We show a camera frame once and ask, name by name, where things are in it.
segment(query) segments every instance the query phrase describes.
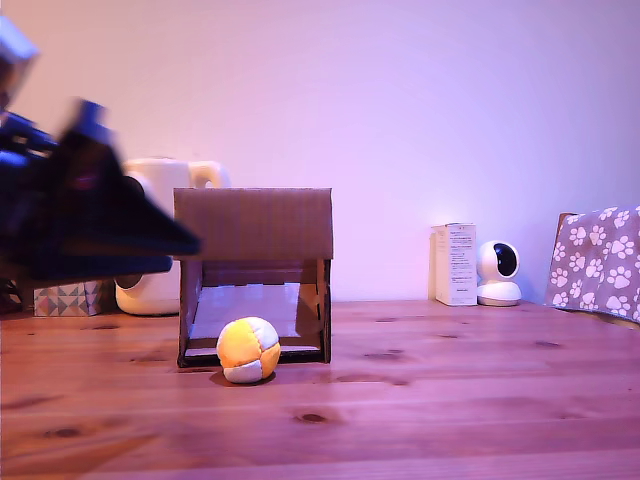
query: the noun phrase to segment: camera lens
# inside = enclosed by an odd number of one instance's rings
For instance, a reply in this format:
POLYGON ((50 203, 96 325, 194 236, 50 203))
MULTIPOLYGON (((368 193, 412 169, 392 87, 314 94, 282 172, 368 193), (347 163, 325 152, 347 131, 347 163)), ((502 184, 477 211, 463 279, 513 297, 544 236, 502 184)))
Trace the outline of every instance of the camera lens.
POLYGON ((504 277, 513 275, 513 272, 516 271, 516 267, 518 266, 516 254, 513 249, 504 243, 496 243, 493 249, 498 257, 498 271, 500 275, 504 277))

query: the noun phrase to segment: table surface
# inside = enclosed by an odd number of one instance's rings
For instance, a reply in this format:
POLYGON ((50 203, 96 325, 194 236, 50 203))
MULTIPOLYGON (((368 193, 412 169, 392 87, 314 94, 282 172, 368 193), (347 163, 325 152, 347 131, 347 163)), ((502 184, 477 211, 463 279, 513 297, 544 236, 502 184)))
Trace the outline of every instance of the table surface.
POLYGON ((5 318, 2 478, 640 478, 640 332, 531 304, 336 303, 333 361, 176 366, 178 320, 5 318))

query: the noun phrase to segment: geometric pattern box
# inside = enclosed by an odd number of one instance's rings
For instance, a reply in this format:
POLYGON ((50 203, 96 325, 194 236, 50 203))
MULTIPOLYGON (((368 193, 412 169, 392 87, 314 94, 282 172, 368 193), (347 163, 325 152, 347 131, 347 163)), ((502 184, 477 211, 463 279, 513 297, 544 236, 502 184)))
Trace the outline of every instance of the geometric pattern box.
POLYGON ((85 317, 105 310, 113 282, 91 281, 39 288, 33 292, 36 317, 85 317))

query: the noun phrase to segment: paw print fabric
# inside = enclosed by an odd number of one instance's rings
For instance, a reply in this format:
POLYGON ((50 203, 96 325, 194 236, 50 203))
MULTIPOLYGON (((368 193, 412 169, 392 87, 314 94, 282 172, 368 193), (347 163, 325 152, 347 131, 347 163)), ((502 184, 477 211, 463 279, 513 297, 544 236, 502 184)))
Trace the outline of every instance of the paw print fabric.
POLYGON ((564 219, 551 257, 545 305, 640 323, 640 206, 564 219))

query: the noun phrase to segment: security camera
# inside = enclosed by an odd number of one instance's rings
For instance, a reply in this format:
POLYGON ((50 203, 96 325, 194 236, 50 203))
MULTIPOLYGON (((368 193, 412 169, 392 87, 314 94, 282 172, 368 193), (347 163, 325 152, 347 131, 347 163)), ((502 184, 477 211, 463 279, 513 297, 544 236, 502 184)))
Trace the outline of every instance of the security camera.
POLYGON ((522 298, 513 278, 520 270, 520 255, 507 242, 484 243, 478 252, 478 303, 494 307, 517 305, 522 298))

